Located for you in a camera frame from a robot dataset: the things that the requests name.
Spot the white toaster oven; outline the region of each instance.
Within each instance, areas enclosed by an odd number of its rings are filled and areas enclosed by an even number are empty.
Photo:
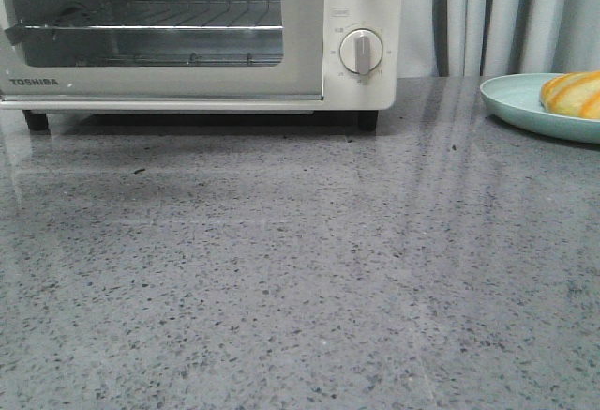
[[[0,107],[358,111],[395,99],[401,0],[0,0]]]

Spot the white curtain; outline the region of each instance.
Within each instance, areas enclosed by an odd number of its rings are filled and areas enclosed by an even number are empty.
[[[600,0],[403,0],[400,77],[600,69]]]

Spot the white knob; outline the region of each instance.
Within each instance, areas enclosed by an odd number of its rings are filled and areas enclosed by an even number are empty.
[[[383,45],[370,30],[355,30],[341,42],[339,57],[355,74],[368,75],[382,61]]]

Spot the light blue plate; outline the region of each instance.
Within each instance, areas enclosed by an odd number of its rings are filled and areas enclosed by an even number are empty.
[[[521,129],[581,143],[600,144],[600,120],[552,114],[540,103],[542,85],[560,74],[505,75],[482,83],[489,110]]]

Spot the toshiba logo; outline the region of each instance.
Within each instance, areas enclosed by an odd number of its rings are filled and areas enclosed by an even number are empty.
[[[9,79],[12,84],[18,86],[52,86],[58,85],[56,79]]]

